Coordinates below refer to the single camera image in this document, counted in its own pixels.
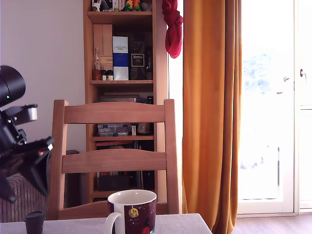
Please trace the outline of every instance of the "mug handle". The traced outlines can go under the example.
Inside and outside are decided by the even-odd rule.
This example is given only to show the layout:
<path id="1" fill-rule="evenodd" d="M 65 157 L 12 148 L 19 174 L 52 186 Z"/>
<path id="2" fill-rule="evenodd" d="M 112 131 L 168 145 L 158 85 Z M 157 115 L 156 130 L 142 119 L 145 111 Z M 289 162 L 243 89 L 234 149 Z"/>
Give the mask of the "mug handle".
<path id="1" fill-rule="evenodd" d="M 115 220 L 121 216 L 121 213 L 113 212 L 107 218 L 104 224 L 104 234 L 111 234 Z"/>

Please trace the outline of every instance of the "mug logo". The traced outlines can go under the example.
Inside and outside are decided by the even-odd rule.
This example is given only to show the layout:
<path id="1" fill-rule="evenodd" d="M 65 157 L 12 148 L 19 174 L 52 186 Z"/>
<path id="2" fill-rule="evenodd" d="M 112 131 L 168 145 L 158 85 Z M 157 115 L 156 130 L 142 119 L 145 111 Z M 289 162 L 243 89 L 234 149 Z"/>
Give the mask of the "mug logo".
<path id="1" fill-rule="evenodd" d="M 135 218 L 135 217 L 138 217 L 138 211 L 136 208 L 132 208 L 131 210 L 129 210 L 129 216 L 131 218 Z"/>

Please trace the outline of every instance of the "shelf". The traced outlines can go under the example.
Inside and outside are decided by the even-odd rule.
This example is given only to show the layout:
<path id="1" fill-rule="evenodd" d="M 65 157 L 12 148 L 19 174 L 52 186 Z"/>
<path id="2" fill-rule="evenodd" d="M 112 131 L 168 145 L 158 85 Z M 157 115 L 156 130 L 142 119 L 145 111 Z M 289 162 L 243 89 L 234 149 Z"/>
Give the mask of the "shelf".
<path id="1" fill-rule="evenodd" d="M 111 141 L 111 140 L 154 140 L 154 136 L 93 136 L 91 141 Z"/>
<path id="2" fill-rule="evenodd" d="M 153 80 L 90 80 L 90 85 L 106 92 L 152 92 Z"/>
<path id="3" fill-rule="evenodd" d="M 92 198 L 103 198 L 103 197 L 108 197 L 109 195 L 114 194 L 116 192 L 119 192 L 119 191 L 103 191 L 103 192 L 100 192 L 100 191 L 94 190 L 91 193 L 91 197 Z"/>
<path id="4" fill-rule="evenodd" d="M 111 11 L 87 12 L 93 24 L 112 24 L 114 30 L 121 28 L 153 29 L 153 13 L 151 11 Z"/>

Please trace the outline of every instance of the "wooden floor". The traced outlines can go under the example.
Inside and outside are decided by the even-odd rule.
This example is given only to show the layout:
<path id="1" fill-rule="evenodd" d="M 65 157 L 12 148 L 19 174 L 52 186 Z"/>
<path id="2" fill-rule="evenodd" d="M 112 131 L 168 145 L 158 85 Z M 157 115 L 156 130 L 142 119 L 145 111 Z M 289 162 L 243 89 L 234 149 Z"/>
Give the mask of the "wooden floor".
<path id="1" fill-rule="evenodd" d="M 232 234 L 312 234 L 312 215 L 238 218 Z"/>

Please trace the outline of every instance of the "white mug rim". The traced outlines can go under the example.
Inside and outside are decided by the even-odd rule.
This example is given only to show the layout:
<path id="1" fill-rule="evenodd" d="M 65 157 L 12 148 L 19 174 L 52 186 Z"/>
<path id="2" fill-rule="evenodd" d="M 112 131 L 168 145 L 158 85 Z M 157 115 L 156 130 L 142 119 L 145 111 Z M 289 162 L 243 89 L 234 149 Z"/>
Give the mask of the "white mug rim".
<path id="1" fill-rule="evenodd" d="M 133 192 L 138 191 L 139 193 L 141 193 L 142 191 L 144 191 L 144 193 L 145 193 L 145 192 L 149 192 L 149 193 L 153 194 L 155 197 L 154 197 L 153 199 L 149 200 L 149 201 L 145 201 L 145 202 L 141 202 L 141 203 L 135 203 L 135 204 L 125 204 L 125 203 L 112 202 L 112 201 L 110 201 L 110 199 L 111 199 L 114 195 L 119 194 L 119 193 L 123 193 L 123 192 L 126 192 L 126 191 L 133 191 Z M 138 205 L 148 204 L 148 203 L 150 203 L 150 202 L 156 200 L 156 198 L 157 198 L 156 193 L 154 193 L 154 192 L 152 192 L 152 191 L 143 190 L 143 189 L 129 189 L 129 190 L 123 190 L 123 191 L 115 192 L 115 193 L 109 195 L 108 198 L 107 198 L 107 201 L 110 202 L 110 203 L 112 203 L 112 204 L 122 205 L 122 206 L 138 206 Z"/>

